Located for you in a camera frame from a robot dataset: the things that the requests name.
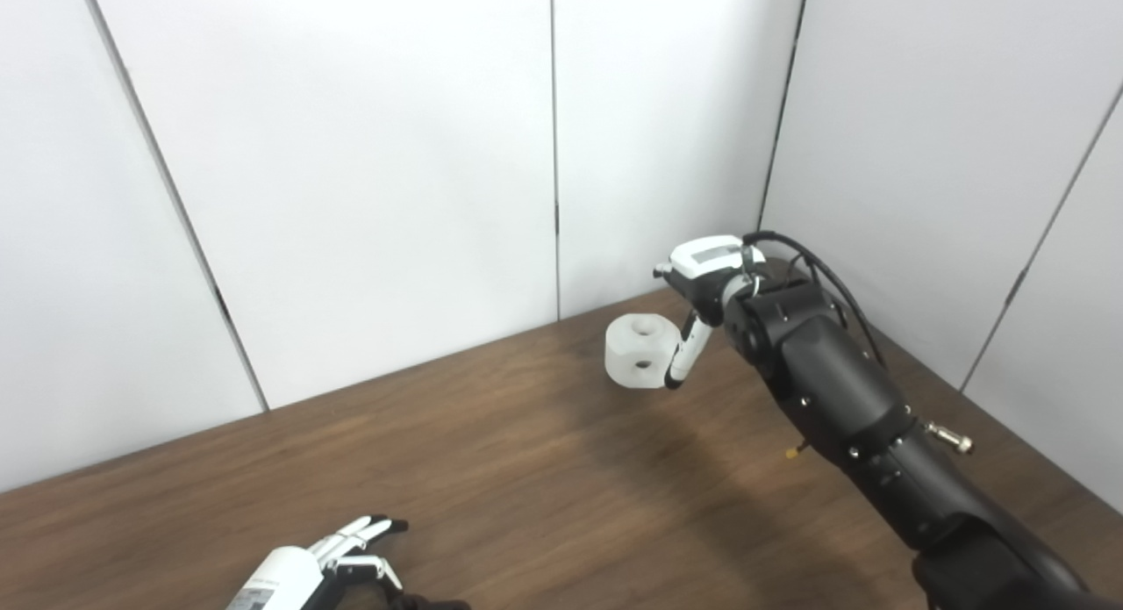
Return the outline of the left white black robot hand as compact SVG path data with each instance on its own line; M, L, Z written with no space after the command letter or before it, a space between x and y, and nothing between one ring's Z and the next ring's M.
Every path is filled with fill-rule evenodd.
M282 546L254 571L229 609L337 609L354 586L377 588L389 606L404 585L389 561L369 554L373 543L403 534L407 520L362 515L309 547Z

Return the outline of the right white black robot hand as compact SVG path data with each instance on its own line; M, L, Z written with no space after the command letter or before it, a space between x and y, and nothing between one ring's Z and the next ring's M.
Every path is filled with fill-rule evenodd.
M739 291L759 294L769 271L763 251L745 245L734 235L710 235L674 247L669 258L656 263L651 275L668 283L690 303L690 315L663 377L665 386L674 390L690 376L714 329L725 322L725 303Z

